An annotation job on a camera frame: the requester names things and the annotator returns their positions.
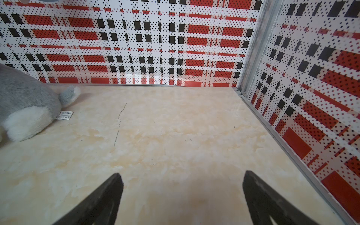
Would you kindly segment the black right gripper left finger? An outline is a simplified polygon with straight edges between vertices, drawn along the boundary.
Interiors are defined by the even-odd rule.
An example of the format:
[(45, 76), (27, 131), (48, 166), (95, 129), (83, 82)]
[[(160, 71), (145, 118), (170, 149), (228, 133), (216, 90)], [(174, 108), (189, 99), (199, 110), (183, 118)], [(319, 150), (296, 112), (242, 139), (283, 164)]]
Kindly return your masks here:
[(55, 225), (114, 225), (122, 198), (124, 183), (114, 173)]

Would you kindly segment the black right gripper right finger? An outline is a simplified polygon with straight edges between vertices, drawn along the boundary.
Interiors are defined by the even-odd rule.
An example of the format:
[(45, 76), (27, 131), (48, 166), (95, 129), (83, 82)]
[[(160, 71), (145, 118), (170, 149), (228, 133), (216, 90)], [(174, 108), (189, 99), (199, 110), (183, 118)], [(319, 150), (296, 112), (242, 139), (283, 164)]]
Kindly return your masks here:
[(316, 225), (254, 172), (247, 170), (243, 192), (254, 225)]

